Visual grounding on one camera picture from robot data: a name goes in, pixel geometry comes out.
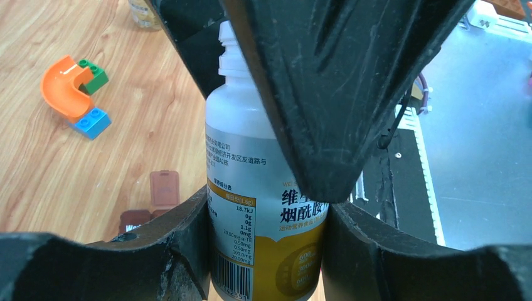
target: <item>nutrition facts table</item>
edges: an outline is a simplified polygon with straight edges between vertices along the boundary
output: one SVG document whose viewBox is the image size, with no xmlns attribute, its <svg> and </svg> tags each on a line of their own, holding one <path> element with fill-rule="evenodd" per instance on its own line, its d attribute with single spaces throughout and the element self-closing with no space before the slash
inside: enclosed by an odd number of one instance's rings
<svg viewBox="0 0 532 301">
<path fill-rule="evenodd" d="M 253 265 L 255 199 L 240 196 L 208 181 L 208 204 L 218 249 L 228 258 Z"/>
</svg>

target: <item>toy building block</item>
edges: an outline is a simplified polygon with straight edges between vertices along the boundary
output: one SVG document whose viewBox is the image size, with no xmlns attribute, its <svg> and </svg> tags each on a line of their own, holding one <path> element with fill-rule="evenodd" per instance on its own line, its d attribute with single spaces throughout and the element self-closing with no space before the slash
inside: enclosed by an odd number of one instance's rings
<svg viewBox="0 0 532 301">
<path fill-rule="evenodd" d="M 78 65 L 82 68 L 89 67 L 90 71 L 94 75 L 93 80 L 80 86 L 80 90 L 83 93 L 93 95 L 98 89 L 102 88 L 109 81 L 104 69 L 101 69 L 97 65 L 94 65 L 90 61 L 81 60 Z"/>
<path fill-rule="evenodd" d="M 99 108 L 93 108 L 76 124 L 70 124 L 79 133 L 87 136 L 90 140 L 98 137 L 109 125 L 111 120 L 107 113 Z"/>
<path fill-rule="evenodd" d="M 52 65 L 41 81 L 41 93 L 47 104 L 71 124 L 93 108 L 90 96 L 78 87 L 94 79 L 88 68 L 81 68 L 69 55 Z"/>
</svg>

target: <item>wood grain surface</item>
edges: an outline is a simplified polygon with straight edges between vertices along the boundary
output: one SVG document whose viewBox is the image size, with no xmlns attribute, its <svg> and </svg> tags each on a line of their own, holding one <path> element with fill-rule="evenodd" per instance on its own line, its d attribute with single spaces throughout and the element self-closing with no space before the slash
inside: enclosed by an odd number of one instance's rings
<svg viewBox="0 0 532 301">
<path fill-rule="evenodd" d="M 92 98 L 112 124 L 93 141 L 41 96 L 64 55 L 109 76 Z M 205 184 L 205 100 L 164 32 L 137 28 L 126 0 L 0 1 L 0 95 L 0 231 L 107 241 L 122 212 L 152 209 L 151 171 L 178 171 L 181 199 Z"/>
</svg>

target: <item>black cable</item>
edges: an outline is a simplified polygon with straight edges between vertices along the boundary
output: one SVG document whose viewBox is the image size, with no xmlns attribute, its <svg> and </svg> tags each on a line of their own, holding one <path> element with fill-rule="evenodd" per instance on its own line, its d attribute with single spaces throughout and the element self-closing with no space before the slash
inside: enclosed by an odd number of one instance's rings
<svg viewBox="0 0 532 301">
<path fill-rule="evenodd" d="M 410 97 L 412 97 L 412 86 L 410 86 L 407 92 L 402 96 L 401 98 L 402 106 L 401 106 L 401 109 L 399 110 L 399 114 L 397 114 L 397 117 L 395 117 L 393 124 L 388 130 L 388 135 L 382 135 L 379 138 L 379 141 L 377 142 L 378 148 L 386 149 L 388 145 L 390 145 L 391 139 L 393 138 L 393 134 L 395 134 L 397 127 L 399 127 L 399 122 L 401 122 L 401 119 L 403 118 L 403 115 L 405 114 L 405 111 L 407 110 Z"/>
</svg>

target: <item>small brown box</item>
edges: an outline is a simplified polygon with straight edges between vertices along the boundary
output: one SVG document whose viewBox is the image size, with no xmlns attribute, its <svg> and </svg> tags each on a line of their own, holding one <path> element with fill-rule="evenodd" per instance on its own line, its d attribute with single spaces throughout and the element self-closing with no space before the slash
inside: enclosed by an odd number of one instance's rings
<svg viewBox="0 0 532 301">
<path fill-rule="evenodd" d="M 151 219 L 156 219 L 163 215 L 164 213 L 167 213 L 169 210 L 155 210 L 151 213 Z"/>
<path fill-rule="evenodd" d="M 150 173 L 151 202 L 156 209 L 179 205 L 179 174 L 176 171 Z"/>
<path fill-rule="evenodd" d="M 148 210 L 128 210 L 120 215 L 119 235 L 142 226 L 151 220 Z"/>
</svg>

